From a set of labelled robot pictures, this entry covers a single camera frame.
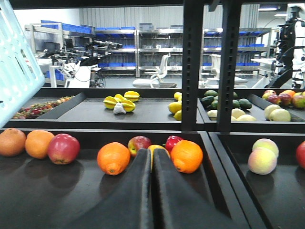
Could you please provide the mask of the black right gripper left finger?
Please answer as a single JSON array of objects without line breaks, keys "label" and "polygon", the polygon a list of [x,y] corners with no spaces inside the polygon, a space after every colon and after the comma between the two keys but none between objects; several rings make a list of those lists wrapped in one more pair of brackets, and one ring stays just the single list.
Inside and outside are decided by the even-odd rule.
[{"label": "black right gripper left finger", "polygon": [[151,153],[140,149],[105,199],[71,223],[72,229],[151,229]]}]

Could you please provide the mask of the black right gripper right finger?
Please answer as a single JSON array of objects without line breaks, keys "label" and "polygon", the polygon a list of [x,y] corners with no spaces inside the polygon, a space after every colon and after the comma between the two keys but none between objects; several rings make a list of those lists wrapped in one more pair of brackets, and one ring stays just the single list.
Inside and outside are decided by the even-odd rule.
[{"label": "black right gripper right finger", "polygon": [[192,174],[176,170],[163,149],[153,156],[153,204],[159,229],[246,229],[224,172],[208,160]]}]

